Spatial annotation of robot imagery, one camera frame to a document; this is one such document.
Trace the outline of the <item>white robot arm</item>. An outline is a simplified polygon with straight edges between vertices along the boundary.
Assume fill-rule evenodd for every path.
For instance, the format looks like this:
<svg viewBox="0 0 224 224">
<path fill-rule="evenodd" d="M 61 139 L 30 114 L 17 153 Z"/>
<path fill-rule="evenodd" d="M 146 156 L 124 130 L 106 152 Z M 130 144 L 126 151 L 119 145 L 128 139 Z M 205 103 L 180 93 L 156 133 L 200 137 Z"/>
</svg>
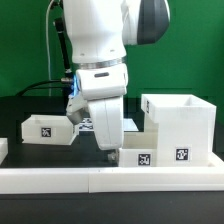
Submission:
<svg viewBox="0 0 224 224">
<path fill-rule="evenodd" d="M 119 157 L 124 142 L 127 45 L 157 42 L 167 31 L 167 0 L 63 0 L 65 28 L 77 66 L 66 115 L 73 124 L 88 112 L 98 147 Z"/>
</svg>

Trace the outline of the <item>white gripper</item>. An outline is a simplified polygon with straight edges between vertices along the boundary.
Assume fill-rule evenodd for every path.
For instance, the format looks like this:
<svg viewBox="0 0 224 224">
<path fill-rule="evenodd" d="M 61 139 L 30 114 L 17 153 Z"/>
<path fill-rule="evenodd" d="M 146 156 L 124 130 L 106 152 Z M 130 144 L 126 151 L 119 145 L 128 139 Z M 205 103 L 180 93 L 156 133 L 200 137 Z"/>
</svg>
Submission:
<svg viewBox="0 0 224 224">
<path fill-rule="evenodd" d="M 81 94 L 69 97 L 66 116 L 77 125 L 88 111 L 98 147 L 101 150 L 119 149 L 124 141 L 123 97 L 86 101 Z M 118 161 L 118 151 L 108 153 L 110 162 Z"/>
</svg>

